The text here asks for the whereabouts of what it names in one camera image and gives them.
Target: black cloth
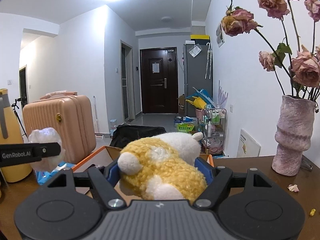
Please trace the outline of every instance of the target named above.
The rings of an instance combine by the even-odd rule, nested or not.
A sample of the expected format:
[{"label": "black cloth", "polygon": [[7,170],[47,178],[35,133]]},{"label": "black cloth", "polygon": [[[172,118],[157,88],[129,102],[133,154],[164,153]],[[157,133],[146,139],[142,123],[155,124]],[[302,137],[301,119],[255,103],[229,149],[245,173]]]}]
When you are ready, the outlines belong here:
[{"label": "black cloth", "polygon": [[163,133],[166,133],[166,130],[163,127],[119,125],[116,131],[113,133],[110,146],[123,149],[132,141]]}]

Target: refrigerator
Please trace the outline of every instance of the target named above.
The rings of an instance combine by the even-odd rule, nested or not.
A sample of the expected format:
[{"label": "refrigerator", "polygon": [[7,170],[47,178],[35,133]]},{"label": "refrigerator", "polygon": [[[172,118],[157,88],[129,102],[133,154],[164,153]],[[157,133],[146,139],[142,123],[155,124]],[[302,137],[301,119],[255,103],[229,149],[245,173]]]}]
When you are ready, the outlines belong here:
[{"label": "refrigerator", "polygon": [[[205,72],[207,66],[207,51],[209,46],[201,45],[201,52],[193,57],[189,51],[194,48],[194,45],[187,44],[183,48],[184,57],[184,95],[185,98],[193,95],[197,90],[205,89],[212,98],[213,87],[213,70],[211,73],[211,79],[209,79],[210,67],[208,68],[208,75],[205,79]],[[196,117],[196,110],[193,105],[185,102],[185,116]]]}]

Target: rolling shelf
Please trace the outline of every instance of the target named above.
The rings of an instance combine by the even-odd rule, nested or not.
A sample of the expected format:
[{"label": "rolling shelf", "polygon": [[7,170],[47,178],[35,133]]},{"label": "rolling shelf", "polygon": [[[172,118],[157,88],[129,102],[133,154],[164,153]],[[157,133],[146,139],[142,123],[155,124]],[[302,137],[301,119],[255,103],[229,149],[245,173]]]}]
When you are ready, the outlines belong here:
[{"label": "rolling shelf", "polygon": [[[212,123],[212,131],[208,136],[206,125],[210,120],[211,111],[218,111],[220,120],[219,122]],[[204,116],[205,121],[198,120],[198,124],[201,132],[203,133],[201,143],[204,146],[205,153],[211,154],[213,157],[224,156],[223,149],[225,144],[227,110],[223,108],[211,108],[204,111]]]}]

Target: pink textured vase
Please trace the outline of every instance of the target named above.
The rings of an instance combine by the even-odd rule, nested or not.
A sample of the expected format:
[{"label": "pink textured vase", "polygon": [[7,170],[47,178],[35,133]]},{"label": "pink textured vase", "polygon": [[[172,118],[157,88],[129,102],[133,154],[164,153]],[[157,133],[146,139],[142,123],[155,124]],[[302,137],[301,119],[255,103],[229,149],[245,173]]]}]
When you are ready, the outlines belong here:
[{"label": "pink textured vase", "polygon": [[272,168],[279,174],[298,174],[302,153],[311,146],[316,103],[307,99],[282,96],[276,141],[279,143]]}]

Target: plush toy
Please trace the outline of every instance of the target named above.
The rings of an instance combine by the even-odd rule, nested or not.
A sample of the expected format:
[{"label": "plush toy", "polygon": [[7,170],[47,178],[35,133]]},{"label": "plush toy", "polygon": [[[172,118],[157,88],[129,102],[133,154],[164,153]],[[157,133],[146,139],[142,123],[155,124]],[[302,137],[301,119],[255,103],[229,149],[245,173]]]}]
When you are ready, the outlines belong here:
[{"label": "plush toy", "polygon": [[167,133],[129,143],[118,159],[121,190],[145,200],[193,203],[207,187],[194,167],[201,138],[202,133]]}]

